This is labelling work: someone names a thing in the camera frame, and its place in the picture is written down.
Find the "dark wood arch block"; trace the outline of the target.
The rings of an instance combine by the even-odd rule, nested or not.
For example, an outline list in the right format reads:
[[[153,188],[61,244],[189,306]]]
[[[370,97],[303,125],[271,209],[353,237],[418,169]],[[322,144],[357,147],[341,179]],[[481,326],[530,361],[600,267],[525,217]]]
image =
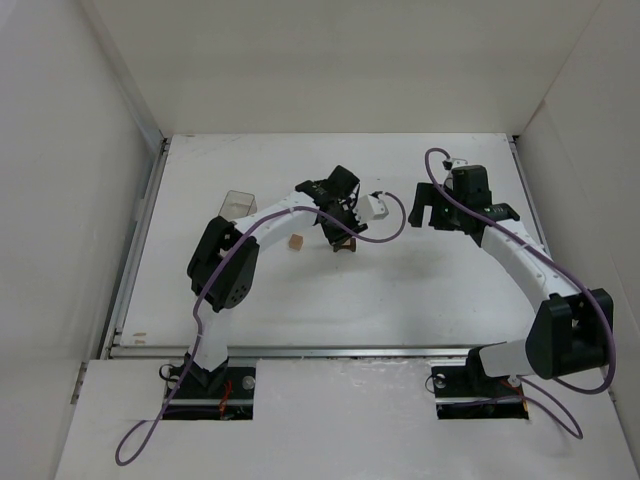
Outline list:
[[[342,243],[336,243],[333,246],[333,252],[337,253],[341,250],[346,250],[346,251],[350,251],[350,252],[355,252],[357,248],[357,242],[356,239],[351,237],[348,240],[345,240]]]

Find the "light wood cube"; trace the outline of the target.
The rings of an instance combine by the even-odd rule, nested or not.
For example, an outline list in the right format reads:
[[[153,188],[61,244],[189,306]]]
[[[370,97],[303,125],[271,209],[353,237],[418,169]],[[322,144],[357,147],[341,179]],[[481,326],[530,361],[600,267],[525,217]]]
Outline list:
[[[292,234],[288,240],[288,248],[294,251],[300,251],[304,245],[304,237],[298,234]]]

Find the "clear plastic box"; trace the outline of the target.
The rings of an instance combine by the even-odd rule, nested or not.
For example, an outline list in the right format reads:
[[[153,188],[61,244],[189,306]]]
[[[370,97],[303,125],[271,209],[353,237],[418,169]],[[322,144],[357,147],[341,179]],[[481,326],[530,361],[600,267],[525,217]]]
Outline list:
[[[256,198],[253,194],[229,190],[221,204],[218,215],[227,221],[244,218],[257,212]]]

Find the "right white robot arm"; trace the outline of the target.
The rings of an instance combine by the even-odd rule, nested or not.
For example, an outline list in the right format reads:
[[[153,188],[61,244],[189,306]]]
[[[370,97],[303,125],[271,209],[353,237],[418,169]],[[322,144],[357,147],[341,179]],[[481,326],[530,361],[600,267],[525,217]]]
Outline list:
[[[452,160],[444,165],[449,174],[443,183],[418,183],[410,225],[469,236],[503,267],[535,311],[525,338],[469,352],[470,383],[530,375],[561,382],[566,375],[604,368],[603,383],[593,390],[604,391],[617,367],[611,296],[587,289],[534,243],[518,213],[493,201],[484,167]]]

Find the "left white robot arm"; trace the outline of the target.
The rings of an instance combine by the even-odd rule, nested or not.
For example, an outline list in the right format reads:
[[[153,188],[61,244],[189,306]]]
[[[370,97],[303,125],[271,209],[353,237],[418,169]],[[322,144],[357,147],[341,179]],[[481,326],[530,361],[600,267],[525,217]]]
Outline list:
[[[306,180],[252,215],[212,219],[187,267],[196,304],[206,302],[216,313],[237,306],[252,287],[258,256],[294,233],[320,225],[328,243],[338,248],[365,231],[355,213],[359,188],[359,178],[337,166],[328,178]]]

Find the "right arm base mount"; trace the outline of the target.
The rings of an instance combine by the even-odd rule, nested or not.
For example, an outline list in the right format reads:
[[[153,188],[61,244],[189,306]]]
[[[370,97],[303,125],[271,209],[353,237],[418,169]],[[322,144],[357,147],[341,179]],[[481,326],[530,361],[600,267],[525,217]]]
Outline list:
[[[461,365],[436,365],[425,385],[431,384],[439,420],[528,420],[523,389],[505,378],[474,384]]]

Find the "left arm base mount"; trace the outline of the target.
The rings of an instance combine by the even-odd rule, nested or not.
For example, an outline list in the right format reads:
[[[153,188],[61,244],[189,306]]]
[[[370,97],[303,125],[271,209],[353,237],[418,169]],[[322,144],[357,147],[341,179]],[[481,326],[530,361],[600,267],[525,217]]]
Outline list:
[[[255,365],[223,365],[203,387],[189,374],[169,402],[162,419],[252,420],[256,377]]]

